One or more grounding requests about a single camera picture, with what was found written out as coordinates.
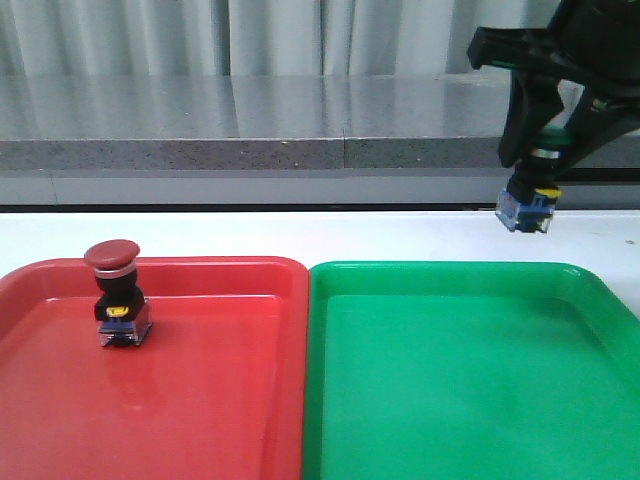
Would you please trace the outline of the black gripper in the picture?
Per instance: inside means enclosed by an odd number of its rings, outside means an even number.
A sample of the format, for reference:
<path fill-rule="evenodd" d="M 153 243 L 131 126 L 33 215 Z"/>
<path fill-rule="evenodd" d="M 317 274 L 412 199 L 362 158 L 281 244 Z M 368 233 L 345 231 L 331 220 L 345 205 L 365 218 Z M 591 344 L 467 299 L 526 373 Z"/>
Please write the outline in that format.
<path fill-rule="evenodd" d="M 498 156 L 554 168 L 560 177 L 578 162 L 639 128 L 639 3 L 562 1 L 544 28 L 479 27 L 468 47 L 473 68 L 511 72 L 509 107 Z M 553 137 L 558 158 L 534 156 L 536 138 L 561 113 L 567 80 L 584 87 L 569 120 Z"/>

